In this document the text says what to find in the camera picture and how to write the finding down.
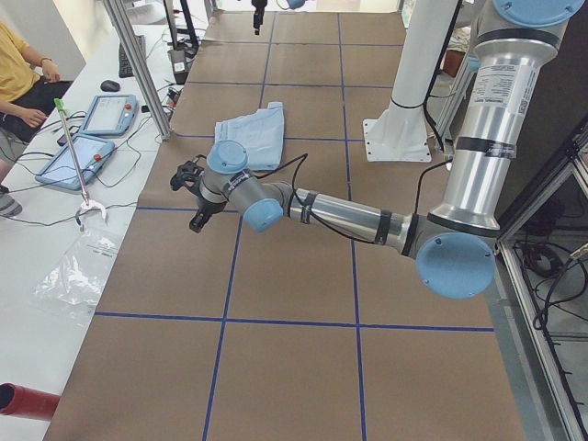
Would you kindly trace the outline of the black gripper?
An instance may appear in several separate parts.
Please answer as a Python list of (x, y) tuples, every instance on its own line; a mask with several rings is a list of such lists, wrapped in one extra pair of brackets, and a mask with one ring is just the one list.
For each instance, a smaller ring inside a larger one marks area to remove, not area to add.
[(259, 35), (259, 28), (263, 26), (264, 15), (267, 6), (267, 0), (251, 0), (251, 4), (254, 7), (253, 15), (253, 27), (254, 34)]
[(200, 232), (214, 214), (222, 212), (226, 207), (226, 198), (205, 185), (205, 169), (198, 164), (200, 159), (205, 158), (205, 155), (196, 155), (192, 160), (180, 164), (170, 179), (173, 191), (183, 187), (197, 199), (196, 214), (189, 222), (189, 229), (193, 232)]

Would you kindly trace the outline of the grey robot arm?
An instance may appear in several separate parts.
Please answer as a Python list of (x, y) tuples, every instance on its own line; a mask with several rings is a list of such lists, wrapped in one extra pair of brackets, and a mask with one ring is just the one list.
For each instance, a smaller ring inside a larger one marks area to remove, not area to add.
[(234, 209), (252, 230), (282, 218), (321, 226), (358, 243), (388, 246), (416, 263), (433, 292), (467, 299), (490, 286), (495, 209), (541, 68), (558, 54), (578, 1), (483, 1), (475, 6), (470, 48), (478, 64), (450, 169), (418, 210), (413, 174), (430, 163), (423, 106), (433, 70), (457, 20), (455, 1), (422, 1), (402, 50), (390, 101), (364, 122), (353, 145), (362, 164), (337, 197), (309, 189), (298, 174), (284, 177), (250, 158), (248, 140), (215, 135), (210, 150), (180, 164), (171, 188), (196, 198), (190, 223), (199, 232), (224, 209)]
[[(252, 0), (251, 5), (254, 8), (253, 13), (253, 29), (254, 34), (258, 36), (260, 34), (261, 27), (264, 23), (264, 15), (267, 7), (267, 0)], [(287, 5), (284, 7), (285, 10), (296, 10), (305, 5), (305, 0), (287, 0)]]

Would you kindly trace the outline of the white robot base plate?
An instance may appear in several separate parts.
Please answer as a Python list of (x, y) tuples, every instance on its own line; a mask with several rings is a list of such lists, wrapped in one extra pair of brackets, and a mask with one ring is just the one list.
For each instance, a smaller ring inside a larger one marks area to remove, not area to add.
[(423, 105), (434, 68), (436, 37), (428, 29), (434, 12), (431, 1), (414, 3), (389, 106), (378, 119), (364, 121), (370, 162), (431, 161)]

